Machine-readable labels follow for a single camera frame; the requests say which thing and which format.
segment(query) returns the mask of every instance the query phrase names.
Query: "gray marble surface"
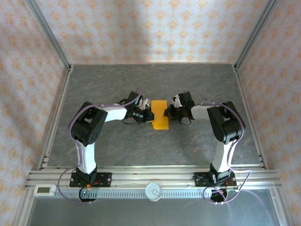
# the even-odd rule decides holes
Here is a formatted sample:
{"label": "gray marble surface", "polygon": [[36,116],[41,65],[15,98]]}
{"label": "gray marble surface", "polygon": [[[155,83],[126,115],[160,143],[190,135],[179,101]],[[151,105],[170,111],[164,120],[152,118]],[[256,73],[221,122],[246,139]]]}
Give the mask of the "gray marble surface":
{"label": "gray marble surface", "polygon": [[[201,93],[208,100],[231,100],[246,124],[237,145],[233,164],[259,164],[253,136],[231,65],[76,65],[52,146],[49,166],[77,163],[74,143],[67,128],[85,101],[112,104],[127,98],[132,90],[143,89],[143,97],[167,100],[185,91]],[[195,103],[201,98],[193,95]],[[154,130],[151,123],[125,125],[105,123],[95,144],[98,166],[201,165],[213,160],[216,139],[209,121],[193,120],[191,125],[169,121],[169,130]]]}

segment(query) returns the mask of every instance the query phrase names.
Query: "patterned wallpaper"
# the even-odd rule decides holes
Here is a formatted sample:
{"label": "patterned wallpaper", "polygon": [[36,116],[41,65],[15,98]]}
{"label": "patterned wallpaper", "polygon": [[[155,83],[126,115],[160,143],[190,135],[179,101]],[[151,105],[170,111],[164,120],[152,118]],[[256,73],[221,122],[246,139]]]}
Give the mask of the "patterned wallpaper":
{"label": "patterned wallpaper", "polygon": [[0,4],[0,225],[41,154],[63,66],[24,0]]}
{"label": "patterned wallpaper", "polygon": [[70,64],[233,64],[268,0],[37,2]]}
{"label": "patterned wallpaper", "polygon": [[281,179],[301,225],[301,4],[282,0],[240,76],[271,169]]}

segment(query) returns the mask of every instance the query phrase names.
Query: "digital display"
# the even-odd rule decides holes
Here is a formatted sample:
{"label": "digital display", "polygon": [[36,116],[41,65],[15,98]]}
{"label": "digital display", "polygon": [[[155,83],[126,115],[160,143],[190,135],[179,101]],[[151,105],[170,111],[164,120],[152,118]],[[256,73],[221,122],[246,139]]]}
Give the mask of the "digital display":
{"label": "digital display", "polygon": [[39,187],[37,193],[49,193],[50,187]]}

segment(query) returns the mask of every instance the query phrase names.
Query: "metal bracket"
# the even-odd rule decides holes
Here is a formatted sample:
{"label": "metal bracket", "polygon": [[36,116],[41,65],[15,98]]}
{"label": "metal bracket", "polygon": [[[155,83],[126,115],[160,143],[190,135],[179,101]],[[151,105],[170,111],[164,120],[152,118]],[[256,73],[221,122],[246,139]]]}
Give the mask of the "metal bracket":
{"label": "metal bracket", "polygon": [[223,182],[218,184],[213,184],[210,182],[210,174],[209,172],[196,172],[192,177],[196,184],[196,187],[210,187],[210,186],[219,186],[219,187],[238,187],[236,183],[235,174],[233,172],[230,173],[229,179],[223,180]]}
{"label": "metal bracket", "polygon": [[[97,181],[99,183],[93,185],[93,187],[111,187],[112,173],[97,172],[96,182]],[[70,179],[69,186],[70,187],[85,187],[85,186],[87,186],[87,183],[85,180],[82,180],[81,177],[79,177],[76,172],[74,172],[74,173],[71,173],[71,179]]]}

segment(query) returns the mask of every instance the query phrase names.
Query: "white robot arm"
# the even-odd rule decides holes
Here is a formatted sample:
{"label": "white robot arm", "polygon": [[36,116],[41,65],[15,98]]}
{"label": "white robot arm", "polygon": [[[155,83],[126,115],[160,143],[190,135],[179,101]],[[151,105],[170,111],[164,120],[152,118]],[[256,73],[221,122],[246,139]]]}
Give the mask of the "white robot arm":
{"label": "white robot arm", "polygon": [[[236,144],[232,145],[241,135],[242,129],[238,119],[226,108],[222,106],[202,106],[195,105],[189,92],[181,93],[173,98],[174,104],[170,105],[164,115],[172,120],[181,121],[182,118],[189,120],[209,120],[216,139],[218,140],[216,146],[215,157],[210,164],[210,181],[215,185],[230,177],[231,171],[228,163],[231,164],[233,151]],[[236,108],[231,101],[223,103],[231,108],[241,120],[245,129],[245,124],[240,118]]]}
{"label": "white robot arm", "polygon": [[[143,96],[137,98],[138,95],[136,92],[131,92],[127,99],[121,100],[113,107],[88,108],[72,125],[71,136],[79,145],[77,149],[78,167],[76,168],[76,173],[80,178],[81,185],[91,185],[95,182],[97,165],[95,162],[94,145],[105,122],[134,118],[139,124],[154,120],[154,114],[150,108],[150,100],[144,100]],[[130,102],[133,103],[126,106],[120,105]],[[89,105],[92,105],[92,103],[85,102],[79,111]]]}

